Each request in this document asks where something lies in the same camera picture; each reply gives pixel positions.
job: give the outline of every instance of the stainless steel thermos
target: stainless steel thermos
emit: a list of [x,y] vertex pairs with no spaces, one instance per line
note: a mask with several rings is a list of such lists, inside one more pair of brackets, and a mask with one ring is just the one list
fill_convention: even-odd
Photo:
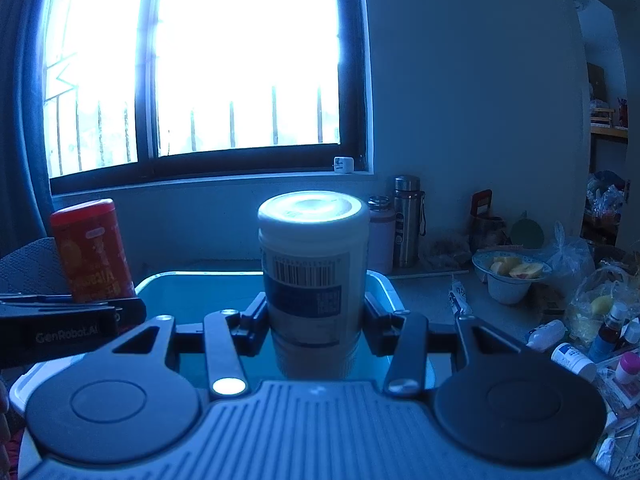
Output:
[[396,267],[412,267],[418,261],[418,236],[424,216],[423,197],[424,192],[420,191],[418,177],[396,176],[394,179],[394,209],[396,210],[394,265]]

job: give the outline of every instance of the blue curtain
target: blue curtain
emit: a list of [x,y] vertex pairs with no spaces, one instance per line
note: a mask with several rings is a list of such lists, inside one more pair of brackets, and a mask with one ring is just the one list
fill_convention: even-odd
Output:
[[43,59],[49,0],[0,0],[0,257],[47,236]]

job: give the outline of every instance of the window sill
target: window sill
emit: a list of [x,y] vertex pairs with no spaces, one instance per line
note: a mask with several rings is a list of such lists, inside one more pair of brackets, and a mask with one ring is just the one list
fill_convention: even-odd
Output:
[[375,182],[378,179],[370,171],[355,171],[354,173],[335,173],[334,171],[305,171],[299,173],[264,173],[249,175],[227,175],[208,176],[196,178],[182,178],[178,180],[163,180],[160,182],[145,182],[144,184],[132,184],[129,186],[103,187],[101,189],[90,189],[85,191],[75,191],[72,193],[55,194],[56,198],[79,197],[83,195],[101,194],[112,190],[143,190],[143,189],[180,189],[183,187],[210,187],[216,185],[223,186],[246,186],[247,184],[287,184],[289,182]]

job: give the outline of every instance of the red canister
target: red canister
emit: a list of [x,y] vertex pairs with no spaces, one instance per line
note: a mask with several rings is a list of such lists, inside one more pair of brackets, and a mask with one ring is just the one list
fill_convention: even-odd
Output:
[[56,211],[51,229],[74,301],[136,295],[110,198]]

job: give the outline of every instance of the window frame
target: window frame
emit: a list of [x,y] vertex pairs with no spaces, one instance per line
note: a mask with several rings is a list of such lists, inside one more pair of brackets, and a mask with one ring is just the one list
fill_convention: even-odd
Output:
[[160,0],[141,0],[136,42],[134,124],[138,161],[50,178],[52,194],[208,176],[333,171],[335,156],[366,163],[364,19],[361,0],[338,1],[338,113],[340,144],[231,148],[177,155],[158,154],[154,41]]

